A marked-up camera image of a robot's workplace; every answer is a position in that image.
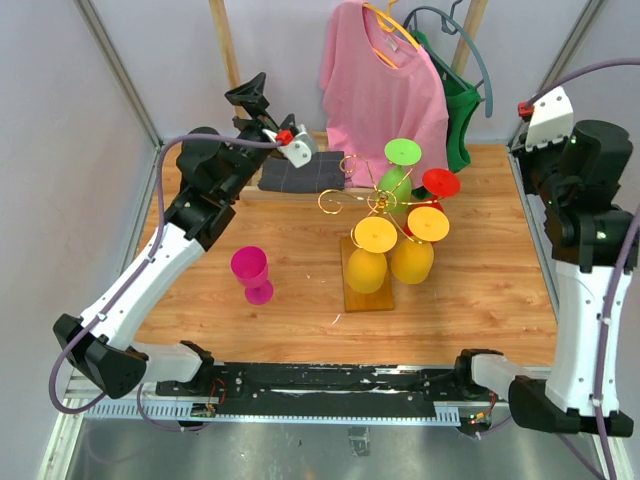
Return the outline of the magenta wine glass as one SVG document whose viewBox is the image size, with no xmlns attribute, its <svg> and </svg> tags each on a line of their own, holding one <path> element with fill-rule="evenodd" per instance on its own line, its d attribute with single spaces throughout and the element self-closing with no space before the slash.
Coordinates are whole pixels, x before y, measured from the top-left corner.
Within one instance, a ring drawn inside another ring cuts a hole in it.
<svg viewBox="0 0 640 480">
<path fill-rule="evenodd" d="M 232 256 L 230 268 L 244 287 L 245 298 L 250 304 L 264 305 L 271 300 L 274 287 L 269 280 L 267 255 L 261 248 L 240 248 Z"/>
</svg>

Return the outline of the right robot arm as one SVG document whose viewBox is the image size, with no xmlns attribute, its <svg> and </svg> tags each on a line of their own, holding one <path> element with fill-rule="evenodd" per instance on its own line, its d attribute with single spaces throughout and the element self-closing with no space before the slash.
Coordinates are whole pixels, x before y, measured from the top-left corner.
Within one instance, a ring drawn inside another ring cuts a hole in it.
<svg viewBox="0 0 640 480">
<path fill-rule="evenodd" d="M 465 349 L 452 377 L 460 397 L 491 391 L 526 429 L 632 435 L 615 367 L 621 309 L 638 263 L 639 219 L 613 202 L 632 152 L 628 132 L 601 120 L 577 122 L 558 145 L 515 149 L 526 193 L 545 205 L 558 294 L 554 362 L 548 377 L 538 378 L 498 351 Z"/>
</svg>

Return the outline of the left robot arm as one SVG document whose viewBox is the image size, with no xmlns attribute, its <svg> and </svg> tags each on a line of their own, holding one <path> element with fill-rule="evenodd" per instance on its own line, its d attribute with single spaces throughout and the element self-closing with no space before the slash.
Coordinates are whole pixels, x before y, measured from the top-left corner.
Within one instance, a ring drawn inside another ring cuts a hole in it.
<svg viewBox="0 0 640 480">
<path fill-rule="evenodd" d="M 145 318 L 175 280 L 219 239 L 233 219 L 233 205 L 277 143 L 266 131 L 277 125 L 264 96 L 260 72 L 226 92 L 243 108 L 239 133 L 224 137 L 200 128 L 176 139 L 182 174 L 171 204 L 160 203 L 152 239 L 118 280 L 79 316 L 62 315 L 54 324 L 62 358 L 90 380 L 103 396 L 121 398 L 144 382 L 176 381 L 190 394 L 207 393 L 214 383 L 209 353 L 183 341 L 176 345 L 136 344 Z"/>
</svg>

